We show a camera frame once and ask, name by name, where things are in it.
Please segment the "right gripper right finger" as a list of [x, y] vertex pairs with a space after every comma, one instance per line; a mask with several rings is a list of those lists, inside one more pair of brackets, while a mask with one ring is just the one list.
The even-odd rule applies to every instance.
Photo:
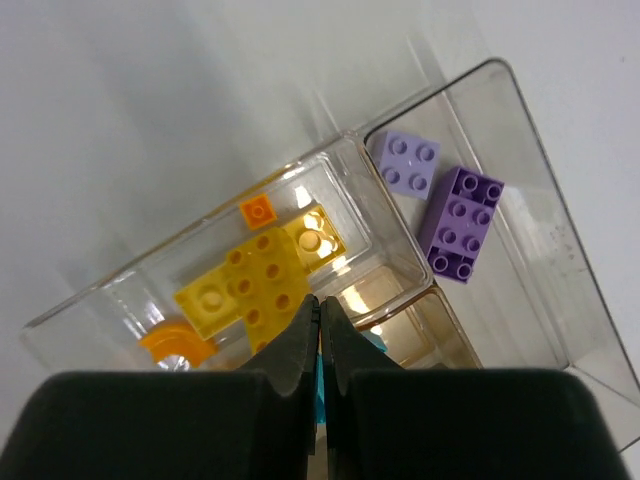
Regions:
[[594, 396], [546, 369], [405, 369], [320, 307], [333, 479], [624, 479]]

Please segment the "teal lego block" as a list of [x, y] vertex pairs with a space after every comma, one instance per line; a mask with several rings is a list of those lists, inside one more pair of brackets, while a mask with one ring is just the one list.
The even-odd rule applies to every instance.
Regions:
[[[362, 335], [367, 338], [378, 350], [386, 353], [388, 348], [380, 336], [381, 330], [374, 327], [373, 330], [365, 331]], [[325, 407], [325, 382], [322, 353], [319, 351], [316, 355], [316, 394], [315, 394], [315, 420], [317, 425], [326, 424], [326, 407]]]

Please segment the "lilac lego brick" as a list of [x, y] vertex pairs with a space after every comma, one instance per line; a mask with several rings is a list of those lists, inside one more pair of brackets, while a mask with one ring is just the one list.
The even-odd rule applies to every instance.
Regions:
[[439, 166], [441, 144], [401, 131], [379, 132], [372, 158], [388, 189], [426, 200]]

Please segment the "long yellow lego plate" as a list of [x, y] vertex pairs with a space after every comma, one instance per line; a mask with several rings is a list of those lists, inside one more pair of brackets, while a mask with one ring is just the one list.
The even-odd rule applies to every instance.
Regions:
[[[274, 227], [284, 229], [293, 239], [307, 278], [346, 252], [344, 242], [320, 205], [307, 209], [283, 226]], [[236, 320], [242, 320], [237, 300], [231, 293], [225, 259], [174, 294], [174, 301], [186, 319], [205, 340]]]

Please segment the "orange-yellow lego brick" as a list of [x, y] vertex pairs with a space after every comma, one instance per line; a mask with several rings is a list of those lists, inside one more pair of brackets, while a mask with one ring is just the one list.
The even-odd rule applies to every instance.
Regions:
[[291, 323], [311, 293], [293, 239], [273, 227], [230, 250], [225, 271], [253, 354]]

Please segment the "dark purple lego brick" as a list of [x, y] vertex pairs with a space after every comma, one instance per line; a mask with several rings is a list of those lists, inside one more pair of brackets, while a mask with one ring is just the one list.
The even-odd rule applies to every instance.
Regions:
[[434, 274], [469, 281], [503, 189], [502, 181], [462, 166], [438, 181], [417, 235]]

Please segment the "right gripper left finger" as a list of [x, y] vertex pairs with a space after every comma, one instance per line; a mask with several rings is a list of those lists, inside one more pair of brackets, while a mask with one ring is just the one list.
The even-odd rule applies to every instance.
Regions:
[[29, 398], [5, 479], [303, 479], [314, 451], [320, 305], [232, 371], [76, 371]]

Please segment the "small orange lego plate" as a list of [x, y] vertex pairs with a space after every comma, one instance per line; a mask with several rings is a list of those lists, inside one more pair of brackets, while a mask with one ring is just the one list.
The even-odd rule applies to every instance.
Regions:
[[277, 214], [267, 194], [260, 194], [242, 202], [239, 209], [250, 230], [258, 230], [277, 220]]

